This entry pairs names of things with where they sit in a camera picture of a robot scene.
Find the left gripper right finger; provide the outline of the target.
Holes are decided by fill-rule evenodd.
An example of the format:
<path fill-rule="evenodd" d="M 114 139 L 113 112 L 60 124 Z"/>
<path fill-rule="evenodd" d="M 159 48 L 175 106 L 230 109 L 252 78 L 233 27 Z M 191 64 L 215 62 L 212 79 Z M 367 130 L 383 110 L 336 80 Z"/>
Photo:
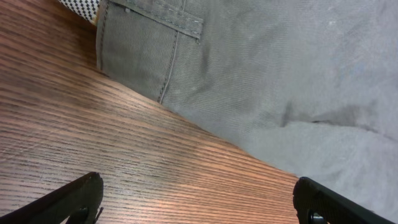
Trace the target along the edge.
<path fill-rule="evenodd" d="M 293 204 L 300 224 L 394 224 L 308 177 L 296 182 Z"/>

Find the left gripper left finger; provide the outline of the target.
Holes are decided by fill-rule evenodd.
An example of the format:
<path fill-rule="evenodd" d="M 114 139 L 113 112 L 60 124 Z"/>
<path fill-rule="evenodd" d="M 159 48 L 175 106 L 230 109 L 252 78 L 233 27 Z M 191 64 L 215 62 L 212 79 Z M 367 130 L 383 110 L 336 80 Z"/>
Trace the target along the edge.
<path fill-rule="evenodd" d="M 1 217 L 10 224 L 95 224 L 103 212 L 103 180 L 97 172 L 70 182 Z"/>

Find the grey cotton shorts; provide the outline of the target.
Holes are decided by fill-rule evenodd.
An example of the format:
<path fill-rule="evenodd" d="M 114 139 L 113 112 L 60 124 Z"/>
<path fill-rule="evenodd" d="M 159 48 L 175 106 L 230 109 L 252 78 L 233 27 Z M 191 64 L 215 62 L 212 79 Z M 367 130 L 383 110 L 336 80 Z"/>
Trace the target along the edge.
<path fill-rule="evenodd" d="M 107 76 L 397 221 L 397 2 L 60 0 Z"/>

